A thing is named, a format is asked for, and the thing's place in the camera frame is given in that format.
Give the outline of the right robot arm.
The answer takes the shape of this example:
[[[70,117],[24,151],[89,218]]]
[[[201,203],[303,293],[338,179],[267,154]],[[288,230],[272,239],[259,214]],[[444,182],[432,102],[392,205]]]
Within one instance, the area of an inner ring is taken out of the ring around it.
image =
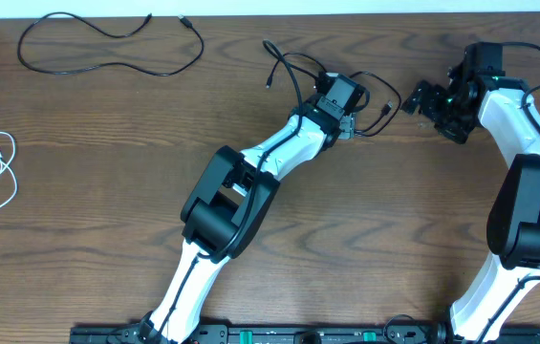
[[[473,282],[427,336],[430,343],[496,343],[503,324],[540,284],[540,114],[534,88],[503,68],[508,43],[478,42],[464,49],[447,87],[420,81],[402,105],[429,118],[459,144],[483,128],[508,167],[489,212],[489,254]]]

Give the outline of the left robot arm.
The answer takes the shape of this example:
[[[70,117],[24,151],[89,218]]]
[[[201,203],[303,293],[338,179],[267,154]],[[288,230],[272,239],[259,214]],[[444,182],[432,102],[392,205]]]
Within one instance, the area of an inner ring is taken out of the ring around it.
[[[192,335],[219,272],[256,235],[281,180],[332,147],[343,122],[370,99],[335,73],[321,74],[315,89],[268,139],[242,151],[224,146],[212,157],[182,209],[181,260],[163,301],[140,323],[141,342],[183,343]]]

